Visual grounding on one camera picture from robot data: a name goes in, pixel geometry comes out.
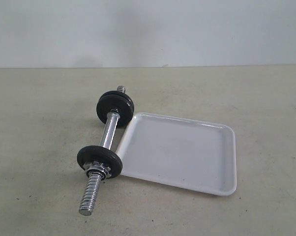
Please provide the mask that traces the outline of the white plastic tray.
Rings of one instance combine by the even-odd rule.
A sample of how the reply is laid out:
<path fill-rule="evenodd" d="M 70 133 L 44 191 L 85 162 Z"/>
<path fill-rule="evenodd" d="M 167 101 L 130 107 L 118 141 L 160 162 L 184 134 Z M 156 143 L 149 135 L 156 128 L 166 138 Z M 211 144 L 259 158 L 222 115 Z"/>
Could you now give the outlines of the white plastic tray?
<path fill-rule="evenodd" d="M 123 176 L 216 196 L 237 188 L 236 136 L 224 124 L 140 112 L 117 154 Z"/>

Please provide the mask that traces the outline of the chrome star collar nut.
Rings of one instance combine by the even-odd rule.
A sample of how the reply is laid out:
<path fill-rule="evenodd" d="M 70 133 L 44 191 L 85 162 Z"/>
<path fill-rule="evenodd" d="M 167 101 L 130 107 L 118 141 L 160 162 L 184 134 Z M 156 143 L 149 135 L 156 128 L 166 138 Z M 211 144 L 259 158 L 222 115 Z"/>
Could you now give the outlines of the chrome star collar nut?
<path fill-rule="evenodd" d="M 100 175 L 101 180 L 104 180 L 112 176 L 110 173 L 111 168 L 100 162 L 87 162 L 83 165 L 83 167 L 85 168 L 85 172 L 88 177 L 92 174 L 98 174 Z"/>

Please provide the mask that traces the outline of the black weight plate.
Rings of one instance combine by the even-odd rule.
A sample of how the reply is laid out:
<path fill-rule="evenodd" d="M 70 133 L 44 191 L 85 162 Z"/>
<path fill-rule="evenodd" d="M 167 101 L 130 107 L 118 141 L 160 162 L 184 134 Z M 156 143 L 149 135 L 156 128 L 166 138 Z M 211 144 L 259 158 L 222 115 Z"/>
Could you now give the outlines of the black weight plate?
<path fill-rule="evenodd" d="M 102 146 L 91 145 L 79 150 L 77 154 L 77 163 L 83 170 L 85 170 L 83 167 L 85 163 L 94 161 L 103 163 L 105 166 L 111 168 L 110 173 L 112 176 L 110 178 L 117 177 L 123 168 L 123 164 L 119 156 L 110 149 Z"/>
<path fill-rule="evenodd" d="M 108 95 L 100 99 L 96 105 L 96 113 L 98 118 L 106 123 L 107 115 L 109 112 L 116 112 L 119 114 L 119 120 L 117 128 L 126 127 L 132 120 L 134 109 L 132 109 L 130 103 L 117 95 Z"/>
<path fill-rule="evenodd" d="M 130 103 L 132 109 L 135 108 L 133 100 L 130 98 L 130 96 L 128 96 L 126 93 L 123 93 L 123 92 L 118 91 L 118 90 L 110 90 L 110 91 L 105 92 L 104 94 L 102 94 L 99 97 L 98 101 L 100 101 L 100 99 L 102 99 L 103 97 L 108 96 L 108 95 L 117 95 L 118 97 L 124 98 Z"/>

